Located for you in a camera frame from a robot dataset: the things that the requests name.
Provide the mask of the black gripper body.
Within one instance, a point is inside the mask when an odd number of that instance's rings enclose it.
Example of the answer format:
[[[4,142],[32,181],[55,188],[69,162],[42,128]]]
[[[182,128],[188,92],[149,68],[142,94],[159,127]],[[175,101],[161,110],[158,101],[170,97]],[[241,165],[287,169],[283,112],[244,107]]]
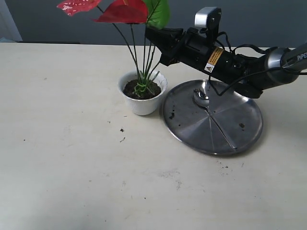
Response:
[[[226,83],[226,89],[219,91],[218,95],[232,89],[245,97],[259,98],[263,93],[263,87],[257,86],[252,80],[261,75],[264,68],[252,67],[258,61],[256,57],[236,54],[231,46],[226,51],[218,41],[221,35],[225,35],[229,45],[226,32],[219,32],[213,45],[209,43],[206,35],[200,34],[196,28],[191,27],[183,31],[183,35],[174,46],[180,48],[178,60],[209,77]]]

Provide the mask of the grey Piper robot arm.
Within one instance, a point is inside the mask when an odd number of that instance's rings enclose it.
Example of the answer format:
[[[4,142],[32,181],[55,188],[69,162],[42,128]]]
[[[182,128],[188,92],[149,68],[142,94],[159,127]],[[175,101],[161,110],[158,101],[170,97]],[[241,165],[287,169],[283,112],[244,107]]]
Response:
[[[261,57],[249,57],[216,46],[215,38],[210,38],[209,33],[202,36],[193,27],[187,31],[147,27],[145,36],[160,50],[161,64],[183,63],[225,83],[226,88],[216,92],[219,96],[233,90],[247,98],[257,99],[266,89],[292,83],[299,75],[306,75],[306,44],[293,50],[281,47],[263,50],[243,44],[242,47],[261,54]]]

